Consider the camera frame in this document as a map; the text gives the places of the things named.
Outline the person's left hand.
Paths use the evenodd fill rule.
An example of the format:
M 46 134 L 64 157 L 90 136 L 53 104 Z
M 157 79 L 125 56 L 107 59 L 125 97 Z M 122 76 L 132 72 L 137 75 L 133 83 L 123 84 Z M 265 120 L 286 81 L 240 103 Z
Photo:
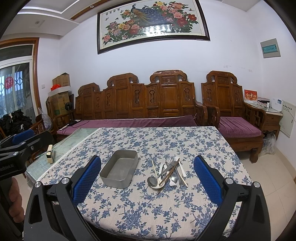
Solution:
M 22 196 L 16 178 L 11 178 L 11 187 L 9 190 L 9 198 L 12 202 L 9 214 L 13 218 L 15 223 L 21 223 L 25 219 L 24 209 L 22 207 Z

